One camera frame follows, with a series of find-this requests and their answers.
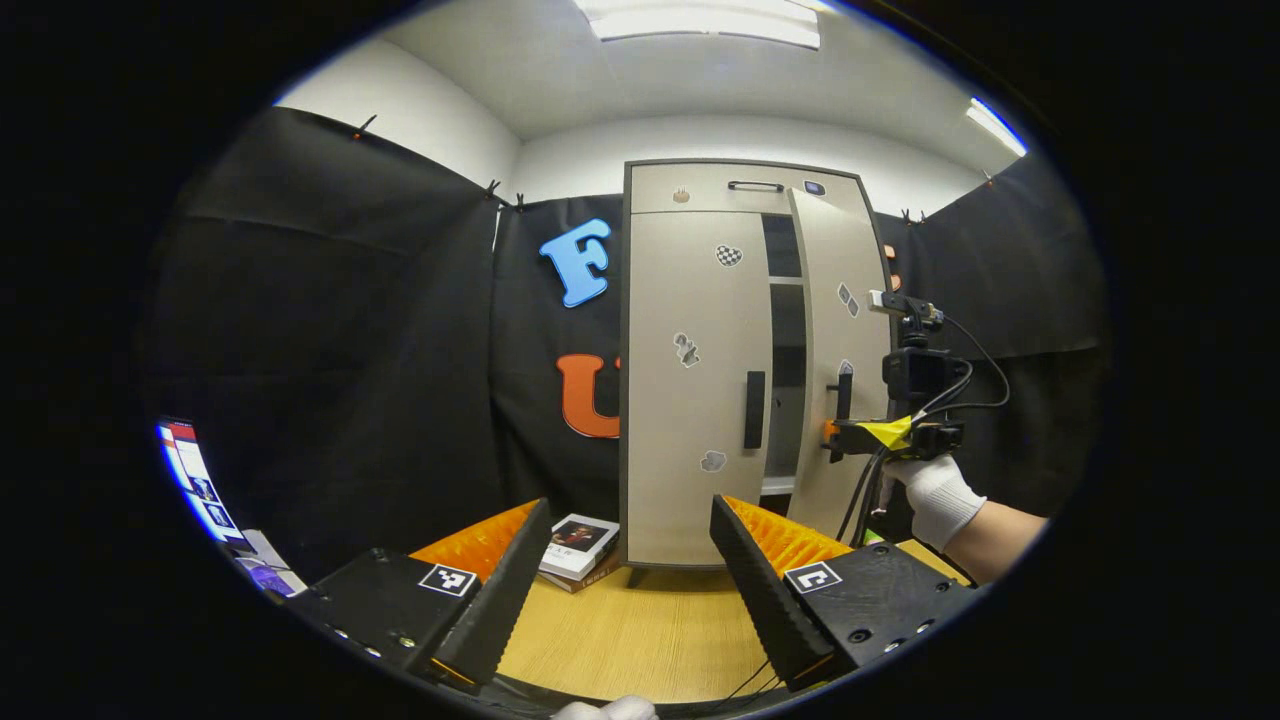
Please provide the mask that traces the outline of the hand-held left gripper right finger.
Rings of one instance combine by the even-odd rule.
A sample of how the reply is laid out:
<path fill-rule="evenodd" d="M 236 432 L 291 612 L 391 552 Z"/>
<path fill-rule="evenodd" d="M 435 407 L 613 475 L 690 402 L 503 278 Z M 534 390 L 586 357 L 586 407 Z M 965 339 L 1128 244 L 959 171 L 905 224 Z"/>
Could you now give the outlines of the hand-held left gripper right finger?
<path fill-rule="evenodd" d="M 727 495 L 710 539 L 788 691 L 876 666 L 986 596 L 893 543 L 854 550 Z"/>

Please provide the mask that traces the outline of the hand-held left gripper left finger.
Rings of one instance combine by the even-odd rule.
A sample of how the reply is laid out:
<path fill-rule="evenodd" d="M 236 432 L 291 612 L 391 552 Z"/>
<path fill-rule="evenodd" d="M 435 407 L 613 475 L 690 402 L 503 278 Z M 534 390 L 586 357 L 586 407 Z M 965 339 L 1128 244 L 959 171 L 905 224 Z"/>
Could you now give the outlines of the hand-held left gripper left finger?
<path fill-rule="evenodd" d="M 372 548 L 291 597 L 291 611 L 410 676 L 456 691 L 492 682 L 541 557 L 547 498 L 410 555 Z"/>

